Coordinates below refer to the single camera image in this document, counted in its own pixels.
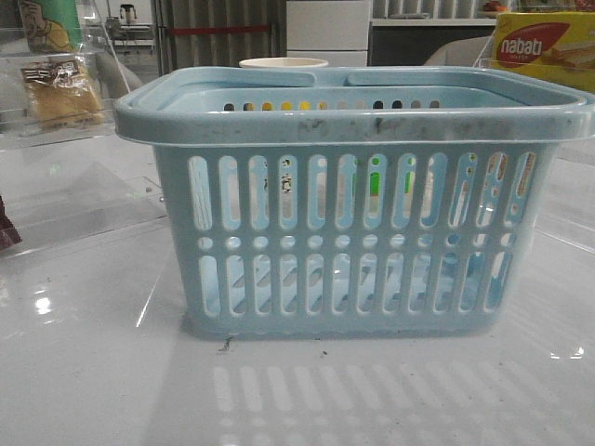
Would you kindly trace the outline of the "white paper cup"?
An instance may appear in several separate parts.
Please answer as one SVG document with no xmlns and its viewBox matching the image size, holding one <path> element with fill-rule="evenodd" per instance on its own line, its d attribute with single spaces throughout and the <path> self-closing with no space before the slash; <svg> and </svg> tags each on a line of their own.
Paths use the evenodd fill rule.
<svg viewBox="0 0 595 446">
<path fill-rule="evenodd" d="M 325 59 L 314 58 L 294 58 L 294 57 L 275 57 L 275 58 L 255 58 L 243 59 L 239 66 L 245 69 L 311 69 L 327 67 L 329 62 Z"/>
</svg>

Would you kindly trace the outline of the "dark red snack packet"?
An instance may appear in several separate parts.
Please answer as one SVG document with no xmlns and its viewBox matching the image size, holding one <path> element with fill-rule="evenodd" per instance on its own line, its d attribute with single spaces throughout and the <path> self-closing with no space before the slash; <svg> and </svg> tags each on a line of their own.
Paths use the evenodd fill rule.
<svg viewBox="0 0 595 446">
<path fill-rule="evenodd" d="M 7 216 L 6 207 L 2 197 L 0 197 L 0 227 L 1 251 L 22 242 L 19 232 Z"/>
</svg>

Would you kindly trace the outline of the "light blue plastic basket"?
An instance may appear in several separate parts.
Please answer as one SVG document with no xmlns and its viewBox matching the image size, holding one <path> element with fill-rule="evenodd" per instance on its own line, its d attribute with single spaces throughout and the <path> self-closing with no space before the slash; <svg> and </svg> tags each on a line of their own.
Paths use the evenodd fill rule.
<svg viewBox="0 0 595 446">
<path fill-rule="evenodd" d="M 511 299 L 594 97 L 465 67 L 187 68 L 118 99 L 214 336 L 450 334 Z"/>
</svg>

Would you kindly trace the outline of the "packaged bread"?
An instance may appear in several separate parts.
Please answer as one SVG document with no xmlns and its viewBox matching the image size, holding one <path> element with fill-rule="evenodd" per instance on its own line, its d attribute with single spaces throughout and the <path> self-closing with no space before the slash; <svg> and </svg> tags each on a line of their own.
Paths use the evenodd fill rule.
<svg viewBox="0 0 595 446">
<path fill-rule="evenodd" d="M 79 60 L 33 62 L 21 68 L 20 75 L 42 130 L 103 123 L 101 97 Z"/>
</svg>

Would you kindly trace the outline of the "clear acrylic shelf left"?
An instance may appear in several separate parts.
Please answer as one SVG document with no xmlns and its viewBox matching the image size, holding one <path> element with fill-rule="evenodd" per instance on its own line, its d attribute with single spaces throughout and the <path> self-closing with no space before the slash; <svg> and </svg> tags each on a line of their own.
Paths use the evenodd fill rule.
<svg viewBox="0 0 595 446">
<path fill-rule="evenodd" d="M 70 53 L 33 53 L 18 2 L 1 5 L 1 197 L 22 242 L 1 251 L 2 258 L 162 217 L 163 194 L 150 150 L 114 131 L 115 101 L 140 86 L 119 59 L 119 21 L 95 1 L 76 1 L 82 44 Z M 20 69 L 66 59 L 86 66 L 104 121 L 44 131 Z"/>
</svg>

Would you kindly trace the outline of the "green yellow cartoon can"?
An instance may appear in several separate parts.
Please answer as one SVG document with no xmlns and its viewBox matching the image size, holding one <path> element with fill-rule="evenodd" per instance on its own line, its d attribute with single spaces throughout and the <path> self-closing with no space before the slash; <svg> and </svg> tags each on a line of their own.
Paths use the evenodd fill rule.
<svg viewBox="0 0 595 446">
<path fill-rule="evenodd" d="M 76 1 L 19 1 L 18 5 L 33 53 L 70 53 L 82 44 Z"/>
</svg>

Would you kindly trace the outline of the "yellow nabati wafer box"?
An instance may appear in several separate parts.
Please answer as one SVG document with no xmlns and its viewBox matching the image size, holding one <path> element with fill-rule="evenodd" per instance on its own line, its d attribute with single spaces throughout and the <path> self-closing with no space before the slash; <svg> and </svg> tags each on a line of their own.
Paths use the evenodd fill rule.
<svg viewBox="0 0 595 446">
<path fill-rule="evenodd" d="M 502 13 L 496 19 L 494 35 L 502 39 L 501 60 L 505 66 L 516 59 L 534 59 L 540 49 L 548 49 L 558 41 L 577 43 L 594 39 L 594 14 L 592 12 Z"/>
</svg>

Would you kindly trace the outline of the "white cabinet in background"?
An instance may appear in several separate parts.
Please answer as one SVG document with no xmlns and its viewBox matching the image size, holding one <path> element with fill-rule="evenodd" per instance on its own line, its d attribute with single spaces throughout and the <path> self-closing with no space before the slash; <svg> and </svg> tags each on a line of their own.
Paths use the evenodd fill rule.
<svg viewBox="0 0 595 446">
<path fill-rule="evenodd" d="M 286 55 L 324 59 L 332 67 L 368 62 L 370 1 L 288 1 Z"/>
</svg>

